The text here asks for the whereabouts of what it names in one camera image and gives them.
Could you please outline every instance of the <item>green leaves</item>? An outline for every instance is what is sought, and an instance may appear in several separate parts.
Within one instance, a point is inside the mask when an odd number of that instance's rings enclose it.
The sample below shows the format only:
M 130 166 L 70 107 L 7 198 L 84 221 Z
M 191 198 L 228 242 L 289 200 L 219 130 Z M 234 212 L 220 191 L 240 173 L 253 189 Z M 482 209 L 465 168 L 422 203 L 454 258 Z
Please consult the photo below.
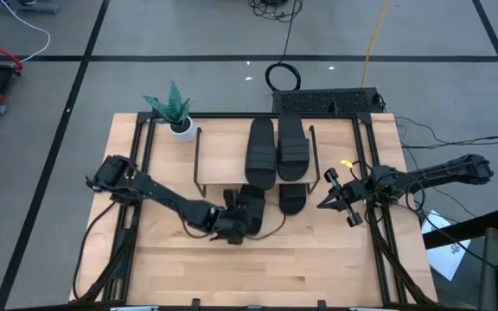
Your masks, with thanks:
M 176 87 L 174 81 L 169 91 L 169 104 L 165 105 L 156 98 L 144 96 L 145 101 L 159 112 L 163 120 L 174 125 L 182 125 L 189 114 L 189 98 L 182 102 L 182 95 Z

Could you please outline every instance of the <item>wooden tabletop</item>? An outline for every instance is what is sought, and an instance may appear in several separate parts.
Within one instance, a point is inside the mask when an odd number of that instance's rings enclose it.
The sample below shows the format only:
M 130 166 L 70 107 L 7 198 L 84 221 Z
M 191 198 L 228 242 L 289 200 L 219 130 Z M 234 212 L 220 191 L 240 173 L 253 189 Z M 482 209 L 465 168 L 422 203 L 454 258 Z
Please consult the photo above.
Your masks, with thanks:
M 135 120 L 135 114 L 114 116 L 105 156 L 129 155 Z M 248 130 L 251 121 L 196 118 L 195 124 L 204 133 L 234 132 Z M 340 160 L 358 159 L 351 122 L 303 120 L 305 129 L 311 125 L 316 131 L 322 173 L 327 168 L 335 168 L 340 183 L 350 181 L 351 174 Z M 393 115 L 373 115 L 373 129 L 380 162 L 405 170 Z M 364 127 L 361 132 L 366 137 Z M 367 161 L 371 163 L 366 139 L 364 143 Z M 216 144 L 217 150 L 223 148 L 220 142 Z M 201 195 L 193 183 L 194 156 L 195 142 L 175 143 L 168 127 L 158 124 L 149 174 L 179 194 L 200 200 Z M 222 190 L 232 187 L 239 185 L 209 185 L 206 200 L 223 206 Z M 225 241 L 190 238 L 176 213 L 153 201 L 145 201 L 127 303 L 190 305 L 192 298 L 200 298 L 204 306 L 312 307 L 317 300 L 326 300 L 331 307 L 381 306 L 369 228 L 367 224 L 349 228 L 346 213 L 318 210 L 316 204 L 327 195 L 328 189 L 329 184 L 322 178 L 307 198 L 305 208 L 298 215 L 288 217 L 279 232 L 260 241 L 246 239 L 237 246 Z M 89 222 L 108 205 L 109 194 L 96 194 Z M 354 208 L 364 214 L 361 203 L 354 204 Z M 401 263 L 416 284 L 436 300 L 417 216 L 396 206 L 391 211 Z M 78 277 L 80 293 L 87 291 L 108 262 L 117 215 L 118 208 L 110 211 L 94 226 L 86 241 Z M 281 219 L 278 187 L 275 187 L 266 193 L 261 233 L 276 228 Z M 391 299 L 396 301 L 393 271 L 387 261 L 386 271 Z

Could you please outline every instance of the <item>potted plant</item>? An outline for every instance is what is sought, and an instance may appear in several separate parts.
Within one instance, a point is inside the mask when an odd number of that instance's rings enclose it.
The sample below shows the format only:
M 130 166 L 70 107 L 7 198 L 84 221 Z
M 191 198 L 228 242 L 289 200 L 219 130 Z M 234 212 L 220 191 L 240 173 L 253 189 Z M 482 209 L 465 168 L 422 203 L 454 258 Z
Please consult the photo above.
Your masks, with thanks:
M 179 143 L 189 143 L 197 134 L 194 121 L 189 117 L 189 98 L 182 102 L 182 96 L 172 82 L 169 92 L 169 104 L 165 105 L 151 96 L 144 96 L 145 101 L 160 115 L 159 123 L 168 123 L 169 129 Z

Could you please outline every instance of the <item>black slide sandal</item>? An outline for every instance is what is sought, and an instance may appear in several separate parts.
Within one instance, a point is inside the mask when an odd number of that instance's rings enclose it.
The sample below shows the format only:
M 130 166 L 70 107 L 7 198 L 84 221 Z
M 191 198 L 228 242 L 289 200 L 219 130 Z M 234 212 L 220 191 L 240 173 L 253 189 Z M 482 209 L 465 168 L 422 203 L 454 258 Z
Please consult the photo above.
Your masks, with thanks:
M 251 185 L 243 185 L 239 191 L 239 202 L 246 206 L 247 214 L 249 215 L 247 234 L 255 235 L 259 233 L 265 213 L 265 192 Z
M 280 211 L 287 216 L 298 214 L 307 203 L 307 185 L 280 185 Z
M 296 181 L 307 173 L 309 161 L 309 139 L 301 118 L 282 113 L 278 118 L 278 174 L 285 181 Z
M 276 183 L 277 151 L 274 146 L 274 125 L 268 118 L 251 123 L 246 153 L 246 178 L 249 184 L 269 190 Z

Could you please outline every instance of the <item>yellow tag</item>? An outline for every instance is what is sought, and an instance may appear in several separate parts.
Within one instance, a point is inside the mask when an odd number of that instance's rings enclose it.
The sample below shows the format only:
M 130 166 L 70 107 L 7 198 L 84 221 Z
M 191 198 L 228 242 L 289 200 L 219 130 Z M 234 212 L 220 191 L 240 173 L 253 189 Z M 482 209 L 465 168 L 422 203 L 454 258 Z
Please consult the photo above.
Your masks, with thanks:
M 348 168 L 353 168 L 353 163 L 347 161 L 347 160 L 342 160 L 341 164 L 345 165 Z

